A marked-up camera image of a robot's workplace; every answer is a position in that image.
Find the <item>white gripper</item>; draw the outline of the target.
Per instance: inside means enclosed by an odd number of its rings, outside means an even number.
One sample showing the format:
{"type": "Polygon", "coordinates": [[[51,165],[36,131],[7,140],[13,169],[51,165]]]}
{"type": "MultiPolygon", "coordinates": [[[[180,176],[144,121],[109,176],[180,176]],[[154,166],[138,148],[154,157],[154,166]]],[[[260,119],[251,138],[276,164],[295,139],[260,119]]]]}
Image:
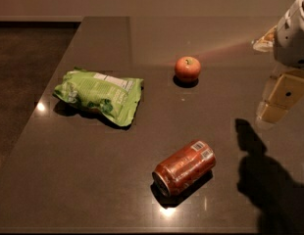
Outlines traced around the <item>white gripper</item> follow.
{"type": "Polygon", "coordinates": [[[304,96],[304,0],[295,0],[278,25],[254,40],[258,52],[272,52],[275,59],[291,69],[272,75],[266,83],[256,111],[259,128],[270,129],[284,118],[304,96]]]}

